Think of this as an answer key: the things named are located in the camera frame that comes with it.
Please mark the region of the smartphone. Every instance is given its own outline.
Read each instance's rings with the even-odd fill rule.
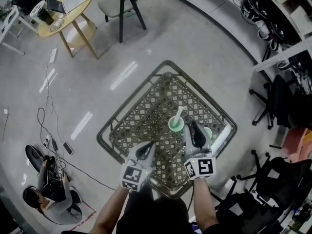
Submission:
[[[67,142],[64,142],[63,144],[64,148],[66,149],[66,151],[68,152],[69,155],[73,154],[73,149],[71,149],[71,147],[67,144]]]

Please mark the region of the black hair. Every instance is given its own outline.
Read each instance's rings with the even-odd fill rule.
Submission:
[[[28,186],[23,192],[23,199],[30,207],[35,208],[38,212],[42,213],[39,203],[39,196],[37,193],[32,190],[32,188],[36,189],[34,186]]]

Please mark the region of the white marker cube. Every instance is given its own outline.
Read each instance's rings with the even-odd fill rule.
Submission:
[[[151,171],[123,164],[120,173],[121,186],[139,192],[148,181]]]
[[[190,180],[206,179],[216,174],[215,157],[190,158],[184,166]]]

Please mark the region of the laptop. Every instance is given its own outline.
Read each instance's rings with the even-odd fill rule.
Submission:
[[[64,2],[60,2],[57,0],[47,0],[47,9],[63,14],[68,14],[86,1],[87,0],[64,0]]]

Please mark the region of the paper on chair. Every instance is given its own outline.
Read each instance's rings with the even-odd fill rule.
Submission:
[[[279,173],[276,172],[274,169],[271,169],[270,172],[269,172],[269,174],[268,174],[268,177],[278,179]]]
[[[239,204],[235,204],[230,208],[230,211],[236,214],[237,216],[242,215],[243,210],[240,208]]]

